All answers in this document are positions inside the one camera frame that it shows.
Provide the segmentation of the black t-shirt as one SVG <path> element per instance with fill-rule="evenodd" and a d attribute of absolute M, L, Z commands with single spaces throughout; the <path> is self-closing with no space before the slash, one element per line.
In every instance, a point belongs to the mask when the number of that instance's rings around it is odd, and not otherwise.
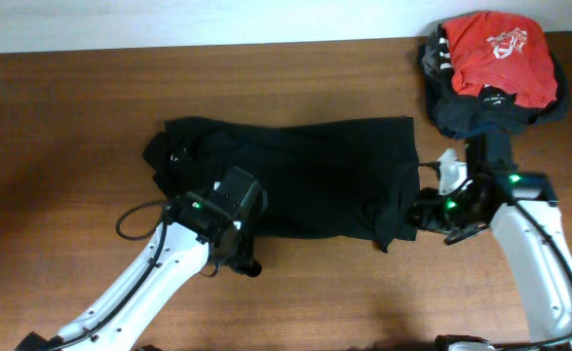
<path fill-rule="evenodd" d="M 234 167 L 253 175 L 268 200 L 258 236 L 345 236 L 381 250 L 416 238 L 403 214 L 420 189 L 410 117 L 281 128 L 185 117 L 166 122 L 142 157 L 168 198 L 207 188 Z"/>

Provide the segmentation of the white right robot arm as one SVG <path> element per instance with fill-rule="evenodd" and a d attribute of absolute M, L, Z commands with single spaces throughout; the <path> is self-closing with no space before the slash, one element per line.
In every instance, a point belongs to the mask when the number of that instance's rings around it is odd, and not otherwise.
<path fill-rule="evenodd" d="M 559 201 L 543 173 L 523 172 L 503 134 L 472 136 L 465 158 L 447 149 L 428 163 L 439 185 L 424 188 L 406 208 L 413 227 L 443 235 L 447 246 L 490 231 L 509 264 L 529 339 L 494 343 L 440 335 L 438 350 L 572 350 L 572 254 Z"/>

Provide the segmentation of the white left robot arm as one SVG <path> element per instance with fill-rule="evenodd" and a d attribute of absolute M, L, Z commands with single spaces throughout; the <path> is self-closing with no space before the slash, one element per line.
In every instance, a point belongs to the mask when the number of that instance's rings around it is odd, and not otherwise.
<path fill-rule="evenodd" d="M 212 186 L 158 202 L 147 245 L 81 315 L 46 339 L 29 333 L 19 350 L 130 350 L 168 300 L 205 267 L 256 277 L 253 225 L 267 206 L 251 174 L 230 169 Z"/>

